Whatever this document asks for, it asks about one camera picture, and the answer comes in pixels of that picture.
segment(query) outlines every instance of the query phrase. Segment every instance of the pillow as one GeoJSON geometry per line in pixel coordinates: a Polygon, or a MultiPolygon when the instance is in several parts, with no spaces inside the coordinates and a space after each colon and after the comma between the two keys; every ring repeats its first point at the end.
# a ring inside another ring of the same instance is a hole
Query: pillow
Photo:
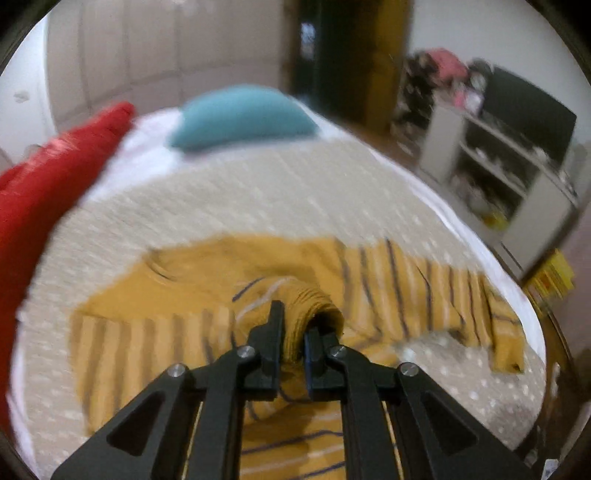
{"type": "Polygon", "coordinates": [[[239,141],[309,137],[314,121],[278,90],[240,85],[186,103],[170,145],[197,151],[239,141]]]}
{"type": "Polygon", "coordinates": [[[0,176],[0,430],[11,434],[6,392],[17,322],[54,225],[95,182],[132,126],[134,106],[118,103],[62,133],[0,176]]]}

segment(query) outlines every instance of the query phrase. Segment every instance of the tv stand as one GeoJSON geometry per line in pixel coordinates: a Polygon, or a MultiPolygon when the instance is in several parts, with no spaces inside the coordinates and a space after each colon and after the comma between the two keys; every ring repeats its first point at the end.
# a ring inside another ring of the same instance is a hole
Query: tv stand
{"type": "Polygon", "coordinates": [[[489,123],[441,99],[436,102],[416,173],[516,280],[535,266],[578,207],[576,196],[549,163],[489,123]],[[491,226],[492,214],[483,216],[475,212],[473,203],[460,198],[457,184],[466,179],[473,181],[471,194],[486,192],[486,198],[492,196],[502,205],[502,226],[491,226]]]}

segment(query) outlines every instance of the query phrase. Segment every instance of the teal pillow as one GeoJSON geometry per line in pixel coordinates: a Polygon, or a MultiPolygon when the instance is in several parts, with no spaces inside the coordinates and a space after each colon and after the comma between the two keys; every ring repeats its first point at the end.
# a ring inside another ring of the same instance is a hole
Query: teal pillow
{"type": "Polygon", "coordinates": [[[194,98],[170,145],[197,151],[232,142],[309,137],[314,121],[278,90],[240,85],[194,98]]]}

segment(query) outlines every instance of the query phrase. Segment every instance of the white bed sheet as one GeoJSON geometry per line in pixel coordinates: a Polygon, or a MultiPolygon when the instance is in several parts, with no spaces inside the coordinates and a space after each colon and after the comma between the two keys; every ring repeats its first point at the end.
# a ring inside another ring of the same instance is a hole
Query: white bed sheet
{"type": "MultiPolygon", "coordinates": [[[[319,136],[324,140],[354,138],[350,133],[322,118],[302,105],[308,115],[318,124],[319,136]]],[[[196,162],[205,162],[211,153],[183,154],[167,147],[167,138],[178,125],[180,110],[170,108],[145,115],[135,121],[135,128],[124,138],[117,153],[109,161],[96,184],[81,198],[79,204],[108,198],[123,190],[146,183],[156,177],[170,174],[196,162]]],[[[258,145],[233,145],[228,151],[256,148],[258,145]]],[[[397,163],[368,147],[377,161],[393,169],[405,179],[413,193],[427,204],[443,224],[459,241],[463,242],[479,260],[491,283],[501,292],[517,313],[523,324],[525,337],[532,349],[546,362],[544,335],[535,311],[521,289],[503,270],[490,250],[468,228],[431,188],[397,163]]],[[[18,315],[26,322],[23,315],[18,315]]],[[[8,395],[13,422],[21,456],[36,470],[33,443],[27,429],[27,411],[24,402],[24,342],[22,333],[17,334],[11,367],[11,393],[8,395]]]]}

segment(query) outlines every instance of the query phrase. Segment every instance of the triangular cutout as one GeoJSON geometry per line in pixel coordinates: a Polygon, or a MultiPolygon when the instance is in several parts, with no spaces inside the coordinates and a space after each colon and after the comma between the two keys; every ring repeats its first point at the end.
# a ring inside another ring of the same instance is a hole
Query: triangular cutout
{"type": "Polygon", "coordinates": [[[139,457],[148,443],[163,403],[164,395],[161,393],[153,393],[146,398],[107,436],[109,445],[139,457]]]}
{"type": "Polygon", "coordinates": [[[451,456],[476,444],[478,437],[435,395],[424,393],[421,401],[443,453],[451,456]]]}

